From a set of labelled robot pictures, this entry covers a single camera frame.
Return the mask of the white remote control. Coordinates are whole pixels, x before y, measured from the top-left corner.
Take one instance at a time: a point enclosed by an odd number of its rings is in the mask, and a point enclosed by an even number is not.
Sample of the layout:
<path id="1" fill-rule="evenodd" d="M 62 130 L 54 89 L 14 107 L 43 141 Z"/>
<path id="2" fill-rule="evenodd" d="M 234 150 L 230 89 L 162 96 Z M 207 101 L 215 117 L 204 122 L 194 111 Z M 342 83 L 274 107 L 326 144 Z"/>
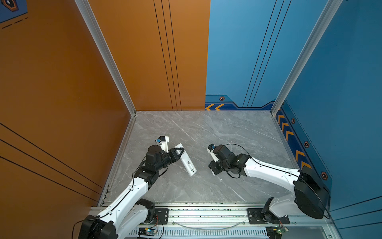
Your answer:
<path id="1" fill-rule="evenodd" d="M 175 147 L 183 147 L 183 145 L 180 143 L 180 144 L 176 145 Z M 191 158 L 187 154 L 186 150 L 182 154 L 180 161 L 183 163 L 186 171 L 188 172 L 188 174 L 191 177 L 196 174 L 197 170 L 196 170 L 193 162 L 191 161 Z"/>

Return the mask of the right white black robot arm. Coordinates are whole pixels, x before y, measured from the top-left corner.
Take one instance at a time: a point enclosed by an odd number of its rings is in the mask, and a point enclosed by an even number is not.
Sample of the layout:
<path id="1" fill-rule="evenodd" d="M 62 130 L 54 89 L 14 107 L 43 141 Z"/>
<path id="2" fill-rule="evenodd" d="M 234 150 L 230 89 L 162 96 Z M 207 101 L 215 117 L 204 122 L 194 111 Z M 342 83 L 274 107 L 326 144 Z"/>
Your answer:
<path id="1" fill-rule="evenodd" d="M 235 155 L 227 145 L 211 144 L 208 153 L 212 157 L 209 168 L 213 175 L 225 172 L 233 179 L 241 177 L 259 178 L 289 191 L 282 197 L 270 197 L 263 209 L 251 217 L 266 224 L 288 224 L 290 215 L 305 214 L 313 219 L 329 219 L 327 208 L 329 189 L 315 171 L 285 168 L 253 158 L 248 152 Z"/>

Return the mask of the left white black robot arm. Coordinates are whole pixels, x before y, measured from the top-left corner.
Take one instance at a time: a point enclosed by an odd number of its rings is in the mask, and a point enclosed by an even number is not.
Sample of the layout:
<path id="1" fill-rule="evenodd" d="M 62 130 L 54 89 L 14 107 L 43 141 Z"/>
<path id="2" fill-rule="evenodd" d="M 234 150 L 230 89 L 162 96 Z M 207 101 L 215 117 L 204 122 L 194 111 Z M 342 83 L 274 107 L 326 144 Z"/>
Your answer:
<path id="1" fill-rule="evenodd" d="M 160 177 L 161 169 L 179 160 L 186 165 L 186 159 L 189 157 L 181 144 L 168 150 L 159 145 L 150 146 L 126 189 L 96 216 L 88 215 L 73 225 L 81 225 L 78 238 L 124 239 L 139 224 L 151 222 L 155 204 L 142 197 Z"/>

